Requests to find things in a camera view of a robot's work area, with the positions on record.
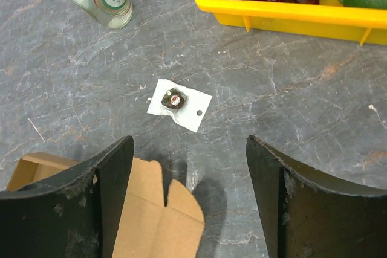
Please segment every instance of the white paper tag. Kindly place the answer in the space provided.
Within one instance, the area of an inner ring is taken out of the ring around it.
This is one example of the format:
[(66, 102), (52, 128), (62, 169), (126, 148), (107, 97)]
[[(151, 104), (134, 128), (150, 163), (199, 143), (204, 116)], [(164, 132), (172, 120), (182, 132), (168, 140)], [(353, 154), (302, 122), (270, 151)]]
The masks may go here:
[[(169, 109), (161, 104), (165, 93), (170, 89), (176, 89), (187, 96), (185, 104), (178, 111)], [(176, 124), (197, 132), (211, 99), (212, 96), (205, 93), (175, 84), (170, 80), (160, 79), (157, 82), (147, 113), (171, 116)]]

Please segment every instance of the yellow tray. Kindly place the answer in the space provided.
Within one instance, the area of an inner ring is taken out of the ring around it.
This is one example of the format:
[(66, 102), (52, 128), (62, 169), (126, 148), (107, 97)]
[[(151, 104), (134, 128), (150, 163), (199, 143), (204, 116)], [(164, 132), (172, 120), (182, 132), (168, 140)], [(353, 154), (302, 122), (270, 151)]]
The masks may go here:
[(195, 0), (218, 22), (261, 30), (387, 45), (387, 10), (342, 7), (338, 0), (320, 5), (246, 0)]

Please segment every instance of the gray marble surface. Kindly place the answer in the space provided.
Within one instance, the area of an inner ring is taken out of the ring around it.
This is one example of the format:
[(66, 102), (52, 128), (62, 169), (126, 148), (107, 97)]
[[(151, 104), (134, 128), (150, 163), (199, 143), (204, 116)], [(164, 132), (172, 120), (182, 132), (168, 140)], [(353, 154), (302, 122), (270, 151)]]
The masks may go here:
[[(120, 31), (69, 0), (0, 0), (0, 188), (18, 158), (84, 160), (124, 135), (203, 208), (198, 257), (268, 257), (248, 134), (387, 189), (387, 47), (219, 25), (194, 0), (133, 0)], [(146, 114), (157, 79), (213, 96), (197, 133)]]

